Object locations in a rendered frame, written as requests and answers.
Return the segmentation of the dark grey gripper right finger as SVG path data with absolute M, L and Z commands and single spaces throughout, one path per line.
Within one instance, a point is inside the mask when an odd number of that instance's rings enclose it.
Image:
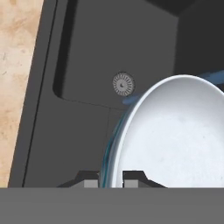
M 148 179 L 143 171 L 123 171 L 122 172 L 123 188 L 145 188 L 156 187 L 164 188 L 163 185 Z

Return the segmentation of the dark grey sink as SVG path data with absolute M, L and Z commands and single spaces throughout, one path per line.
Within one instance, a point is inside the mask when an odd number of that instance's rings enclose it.
M 55 187 L 101 168 L 136 92 L 174 74 L 224 70 L 224 0 L 45 0 L 9 184 Z

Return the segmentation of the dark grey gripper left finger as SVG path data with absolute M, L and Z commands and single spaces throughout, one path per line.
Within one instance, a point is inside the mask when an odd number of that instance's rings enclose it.
M 75 178 L 59 185 L 59 187 L 83 187 L 98 188 L 99 172 L 98 171 L 79 171 Z

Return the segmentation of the grey round sink drain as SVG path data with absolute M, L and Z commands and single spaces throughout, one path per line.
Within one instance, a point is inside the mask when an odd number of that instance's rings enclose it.
M 133 77 L 125 72 L 116 74 L 112 81 L 113 89 L 120 96 L 129 96 L 135 90 Z

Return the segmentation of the white bowl with blue stripes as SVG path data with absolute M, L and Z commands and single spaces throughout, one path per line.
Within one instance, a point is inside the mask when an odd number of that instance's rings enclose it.
M 187 74 L 150 87 L 115 128 L 101 187 L 122 187 L 125 172 L 167 188 L 224 188 L 224 92 Z

